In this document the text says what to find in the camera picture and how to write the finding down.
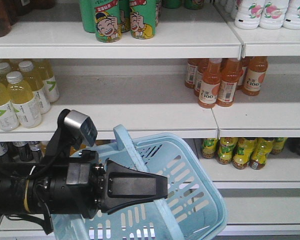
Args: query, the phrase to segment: yellow juice bottle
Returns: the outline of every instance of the yellow juice bottle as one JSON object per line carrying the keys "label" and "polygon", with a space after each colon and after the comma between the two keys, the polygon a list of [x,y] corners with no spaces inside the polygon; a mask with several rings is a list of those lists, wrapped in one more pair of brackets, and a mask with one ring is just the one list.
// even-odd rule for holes
{"label": "yellow juice bottle", "polygon": [[238,142],[238,137],[221,137],[216,160],[220,164],[229,164],[233,158],[233,150]]}
{"label": "yellow juice bottle", "polygon": [[31,61],[22,61],[19,63],[19,69],[23,79],[30,85],[33,95],[39,104],[41,114],[47,113],[51,109],[50,102],[45,94],[45,87],[42,82],[39,71]]}
{"label": "yellow juice bottle", "polygon": [[9,82],[7,91],[19,122],[28,129],[38,126],[42,116],[30,85],[19,71],[9,72],[6,78]]}
{"label": "yellow juice bottle", "polygon": [[10,58],[9,62],[10,62],[10,66],[11,66],[12,71],[20,71],[19,63],[21,63],[23,61],[24,61],[23,58]]}
{"label": "yellow juice bottle", "polygon": [[6,75],[10,73],[11,66],[7,62],[0,62],[0,83],[2,83],[5,87],[8,86],[8,81]]}
{"label": "yellow juice bottle", "polygon": [[7,88],[0,82],[0,129],[9,131],[19,126]]}
{"label": "yellow juice bottle", "polygon": [[56,77],[48,59],[32,59],[34,66],[38,69],[44,84],[44,89],[50,103],[57,101],[60,97]]}
{"label": "yellow juice bottle", "polygon": [[262,169],[271,153],[275,139],[273,137],[258,137],[256,147],[251,155],[249,165],[252,169]]}
{"label": "yellow juice bottle", "polygon": [[250,156],[257,145],[256,137],[240,137],[232,164],[237,169],[245,169],[248,166]]}

